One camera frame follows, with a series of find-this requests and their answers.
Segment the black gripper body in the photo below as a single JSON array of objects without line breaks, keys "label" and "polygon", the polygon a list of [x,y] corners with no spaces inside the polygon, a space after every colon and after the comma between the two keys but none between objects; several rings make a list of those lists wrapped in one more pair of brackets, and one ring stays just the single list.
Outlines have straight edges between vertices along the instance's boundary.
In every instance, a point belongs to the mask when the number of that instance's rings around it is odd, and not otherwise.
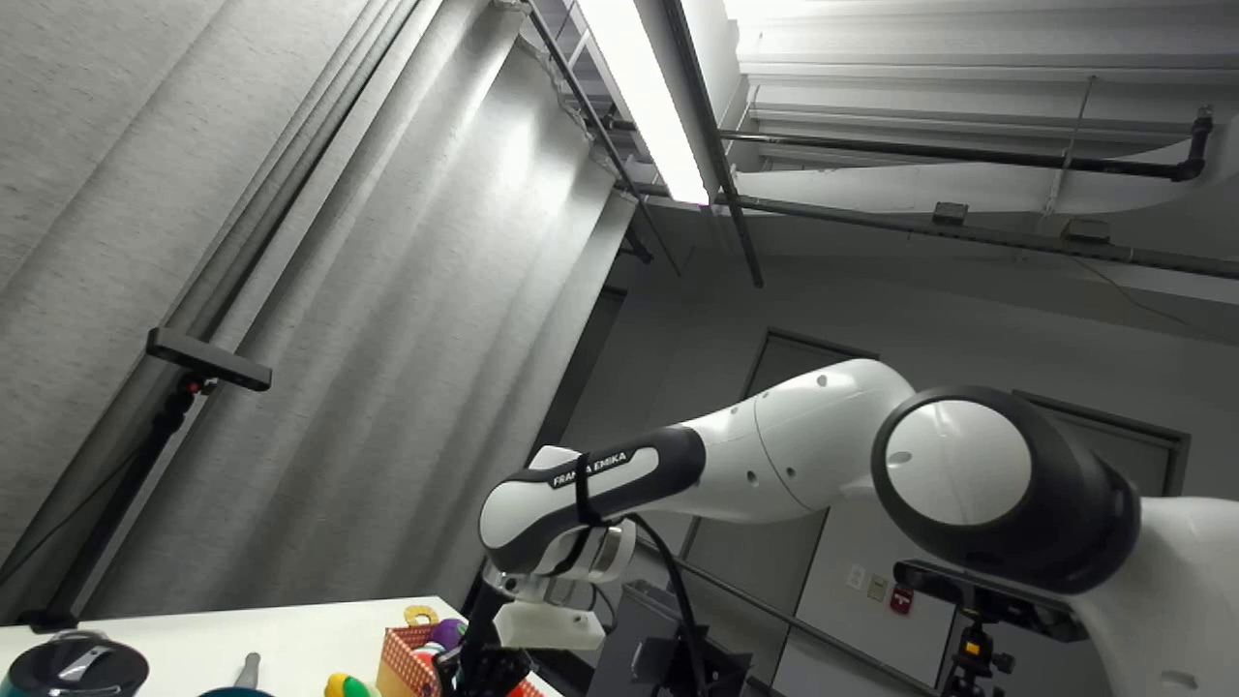
[{"label": "black gripper body", "polygon": [[531,658],[494,635],[494,612],[508,604],[486,582],[464,595],[467,630],[460,640],[454,697],[508,697],[526,672]]}]

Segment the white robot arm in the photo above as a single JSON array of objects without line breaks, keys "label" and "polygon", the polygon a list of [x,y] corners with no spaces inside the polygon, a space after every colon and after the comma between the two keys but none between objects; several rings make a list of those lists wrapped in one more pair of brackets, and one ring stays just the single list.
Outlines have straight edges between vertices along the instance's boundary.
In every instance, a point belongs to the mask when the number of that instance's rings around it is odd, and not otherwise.
[{"label": "white robot arm", "polygon": [[909,386],[840,359],[624,445],[540,445],[476,530],[518,582],[576,565],[638,512],[783,521],[872,493],[929,556],[1036,590],[1088,630],[1120,697],[1239,697],[1239,505],[1146,497],[1040,405]]}]

